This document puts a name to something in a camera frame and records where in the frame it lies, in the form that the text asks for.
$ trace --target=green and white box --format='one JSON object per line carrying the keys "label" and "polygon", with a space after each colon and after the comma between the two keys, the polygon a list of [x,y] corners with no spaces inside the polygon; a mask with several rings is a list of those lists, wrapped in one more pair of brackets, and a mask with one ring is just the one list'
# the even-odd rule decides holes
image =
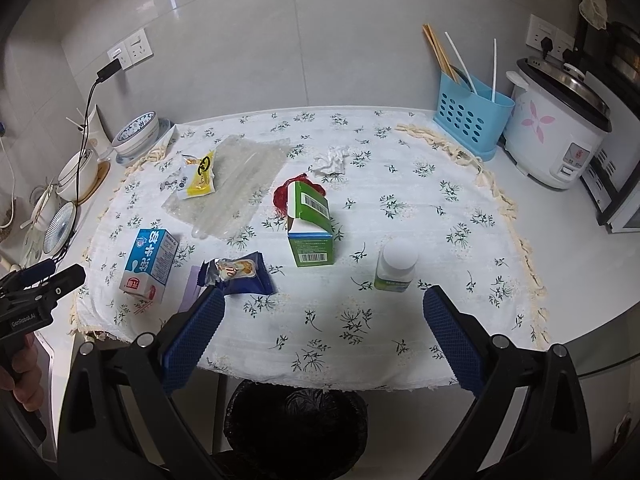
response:
{"label": "green and white box", "polygon": [[292,182],[287,187],[287,231],[297,266],[333,265],[329,204],[304,182]]}

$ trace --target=rice cooker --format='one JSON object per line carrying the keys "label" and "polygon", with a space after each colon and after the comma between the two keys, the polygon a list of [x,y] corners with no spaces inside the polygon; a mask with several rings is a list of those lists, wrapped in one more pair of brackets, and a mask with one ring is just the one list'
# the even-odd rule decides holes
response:
{"label": "rice cooker", "polygon": [[569,64],[528,57],[517,65],[518,72],[506,74],[515,85],[515,106],[504,129],[505,149],[522,173],[567,189],[611,131],[609,108]]}

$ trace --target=blue utensil holder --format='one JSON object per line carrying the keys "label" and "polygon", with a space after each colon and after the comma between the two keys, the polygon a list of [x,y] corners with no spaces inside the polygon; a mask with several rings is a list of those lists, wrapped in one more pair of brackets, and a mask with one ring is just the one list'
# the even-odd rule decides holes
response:
{"label": "blue utensil holder", "polygon": [[465,83],[458,84],[442,72],[433,120],[475,156],[491,160],[514,102],[496,92],[494,103],[491,88],[482,81],[471,76],[478,91],[476,95],[466,83],[466,77],[461,75],[461,79]]}

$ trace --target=milk carton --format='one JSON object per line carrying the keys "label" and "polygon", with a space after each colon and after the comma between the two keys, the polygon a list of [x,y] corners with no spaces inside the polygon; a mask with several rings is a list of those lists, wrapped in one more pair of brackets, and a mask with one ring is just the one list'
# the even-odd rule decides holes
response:
{"label": "milk carton", "polygon": [[297,266],[334,263],[329,203],[314,188],[298,180],[287,187],[287,237]]}
{"label": "milk carton", "polygon": [[140,229],[124,268],[120,290],[162,301],[178,242],[165,229]]}

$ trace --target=white tile wall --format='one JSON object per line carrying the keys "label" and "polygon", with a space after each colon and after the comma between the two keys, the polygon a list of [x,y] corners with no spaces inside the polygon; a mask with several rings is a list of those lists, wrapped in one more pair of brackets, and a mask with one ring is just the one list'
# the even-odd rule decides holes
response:
{"label": "white tile wall", "polygon": [[31,190],[56,177],[78,150],[78,131],[65,116],[78,114],[82,98],[60,44],[52,0],[30,2],[0,55],[0,121],[7,150],[0,153],[0,192],[11,193],[10,160],[18,198],[12,234],[0,250],[17,260],[24,234],[18,226],[31,214]]}
{"label": "white tile wall", "polygon": [[[154,56],[98,87],[113,135],[154,109],[175,121],[319,104],[432,107],[438,68],[420,25],[448,30],[487,79],[529,50],[529,13],[574,30],[578,0],[53,0],[81,94],[105,52],[145,26]],[[498,88],[509,86],[500,75]]]}

